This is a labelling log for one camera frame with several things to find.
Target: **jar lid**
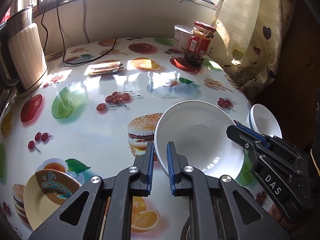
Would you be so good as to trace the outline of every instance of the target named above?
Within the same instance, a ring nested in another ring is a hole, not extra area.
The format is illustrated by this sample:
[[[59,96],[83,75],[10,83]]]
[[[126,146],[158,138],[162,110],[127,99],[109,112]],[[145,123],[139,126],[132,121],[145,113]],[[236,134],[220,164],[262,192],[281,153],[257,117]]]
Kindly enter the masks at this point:
[[[216,31],[216,28],[209,25],[209,24],[206,24],[206,23],[203,23],[203,22],[195,22],[195,26],[199,26],[201,28],[204,28],[208,31],[211,31],[211,32],[215,32]]]
[[[176,30],[179,30],[179,31],[182,31],[182,32],[185,32],[185,33],[189,33],[189,34],[192,34],[192,30],[193,30],[192,27],[185,26],[185,25],[175,25],[174,28]]]

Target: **electric kettle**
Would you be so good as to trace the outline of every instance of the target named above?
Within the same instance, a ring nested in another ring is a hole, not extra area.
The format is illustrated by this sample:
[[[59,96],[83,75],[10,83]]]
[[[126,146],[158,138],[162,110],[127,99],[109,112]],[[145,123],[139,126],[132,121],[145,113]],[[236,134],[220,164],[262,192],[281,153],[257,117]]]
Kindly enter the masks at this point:
[[[38,27],[32,7],[25,8],[0,25],[0,88],[15,88],[24,97],[47,76]]]

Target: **white bowl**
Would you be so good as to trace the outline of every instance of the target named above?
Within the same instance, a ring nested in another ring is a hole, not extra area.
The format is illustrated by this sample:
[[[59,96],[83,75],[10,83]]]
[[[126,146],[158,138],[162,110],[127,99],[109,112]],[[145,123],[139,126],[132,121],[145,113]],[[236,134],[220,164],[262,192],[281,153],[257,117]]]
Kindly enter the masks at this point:
[[[244,150],[227,137],[227,127],[232,124],[224,111],[206,102],[189,100],[170,107],[155,132],[156,155],[164,172],[168,175],[167,143],[173,141],[177,154],[187,157],[189,165],[212,177],[235,179]]]
[[[282,138],[280,126],[274,115],[263,105],[254,105],[246,120],[246,125],[259,134]]]

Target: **sheer curtain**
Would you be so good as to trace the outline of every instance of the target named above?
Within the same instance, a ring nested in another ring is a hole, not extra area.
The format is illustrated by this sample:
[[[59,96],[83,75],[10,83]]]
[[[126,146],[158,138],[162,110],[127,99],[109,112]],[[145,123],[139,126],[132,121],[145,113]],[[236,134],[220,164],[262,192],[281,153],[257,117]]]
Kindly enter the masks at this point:
[[[210,57],[249,99],[276,78],[295,0],[224,0]]]

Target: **kettle handle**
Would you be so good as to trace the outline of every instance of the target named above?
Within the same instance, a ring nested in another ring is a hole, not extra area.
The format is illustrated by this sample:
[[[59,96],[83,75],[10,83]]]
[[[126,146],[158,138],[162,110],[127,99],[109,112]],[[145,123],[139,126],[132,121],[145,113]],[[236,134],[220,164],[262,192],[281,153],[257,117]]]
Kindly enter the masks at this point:
[[[6,65],[13,65],[8,47],[8,34],[5,23],[6,22],[0,25],[0,87],[2,89],[11,89],[17,85],[17,83],[20,81],[20,78],[18,75],[16,75],[15,77],[9,79],[4,72]]]

